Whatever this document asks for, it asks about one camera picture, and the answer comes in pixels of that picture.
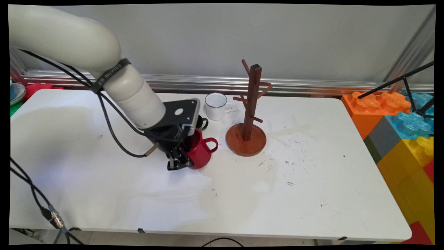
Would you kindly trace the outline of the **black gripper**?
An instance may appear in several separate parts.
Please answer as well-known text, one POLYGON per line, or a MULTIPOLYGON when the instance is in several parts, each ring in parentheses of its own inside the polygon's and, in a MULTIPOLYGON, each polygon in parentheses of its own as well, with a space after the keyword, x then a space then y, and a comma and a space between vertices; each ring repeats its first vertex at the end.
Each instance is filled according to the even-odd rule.
POLYGON ((153 144, 158 144, 157 148, 168 155, 168 171, 194 168, 194 162, 189 158, 183 148, 183 141, 189 132, 189 127, 186 126, 183 129, 181 125, 143 130, 144 135, 149 141, 153 144))

